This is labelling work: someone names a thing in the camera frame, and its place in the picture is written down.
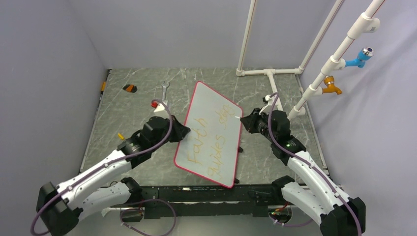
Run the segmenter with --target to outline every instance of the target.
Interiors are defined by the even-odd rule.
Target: gray wall
[[[250,0],[70,0],[108,68],[236,67]],[[260,0],[244,66],[298,67],[334,0]]]
[[[66,0],[3,0],[0,71],[0,229],[24,236],[39,187],[78,172],[105,67]]]
[[[304,88],[370,2],[345,1],[301,77]],[[375,16],[380,29],[363,34],[343,58],[354,59],[364,46],[375,56],[363,69],[334,72],[342,95],[308,105],[331,176],[366,203],[366,235],[416,235],[417,5],[386,1]]]

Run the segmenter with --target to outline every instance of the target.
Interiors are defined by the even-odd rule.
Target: orange faucet
[[[342,94],[342,90],[340,90],[336,85],[334,85],[334,77],[333,76],[326,76],[324,79],[324,83],[327,88],[323,89],[323,93],[331,93],[335,92],[337,95]]]

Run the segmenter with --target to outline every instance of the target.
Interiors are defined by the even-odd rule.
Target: white board with red border
[[[231,188],[234,185],[243,110],[198,81],[184,125],[191,132],[177,147],[175,165]]]

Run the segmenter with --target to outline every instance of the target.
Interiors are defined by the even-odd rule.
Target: silver wrench
[[[167,95],[167,88],[169,87],[169,82],[163,82],[162,83],[162,101],[165,101],[165,97]]]

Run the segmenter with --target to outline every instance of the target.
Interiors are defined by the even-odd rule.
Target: marble surface
[[[81,171],[98,163],[121,143],[120,132],[126,137],[142,129],[152,116],[150,102],[161,98],[163,81],[169,81],[167,99],[171,111],[179,121],[185,120],[190,97],[197,81],[203,81],[219,93],[243,108],[243,115],[255,107],[262,107],[262,98],[272,93],[265,75],[237,77],[235,68],[140,68],[113,69],[107,81],[95,129]],[[275,75],[281,102],[285,112],[301,98],[294,75]],[[122,90],[126,84],[137,86],[136,93]],[[297,137],[321,167],[321,159],[313,130],[307,116],[291,122],[292,134]],[[236,177],[242,184],[271,183],[284,175],[301,182],[295,173],[285,167],[271,152],[270,143],[262,135],[249,134],[242,130],[241,144],[244,153],[238,158]],[[180,170],[174,165],[177,144],[167,143],[157,150],[152,158],[135,169],[116,178],[133,177],[140,185],[211,185],[201,177]]]

